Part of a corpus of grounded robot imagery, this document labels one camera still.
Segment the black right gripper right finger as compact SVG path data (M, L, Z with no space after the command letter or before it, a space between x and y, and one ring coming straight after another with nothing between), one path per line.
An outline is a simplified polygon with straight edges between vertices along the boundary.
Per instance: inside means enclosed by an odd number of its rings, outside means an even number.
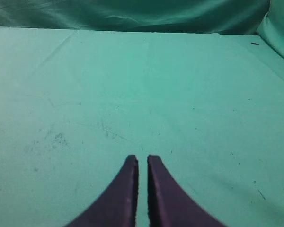
M179 186L160 156L149 155L148 216L150 227L222 227Z

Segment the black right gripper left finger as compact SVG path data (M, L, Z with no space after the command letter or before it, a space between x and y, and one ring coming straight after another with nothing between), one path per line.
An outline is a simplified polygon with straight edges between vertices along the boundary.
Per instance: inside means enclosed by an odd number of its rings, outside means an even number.
M139 189L139 165L128 155L102 194L68 227L134 227Z

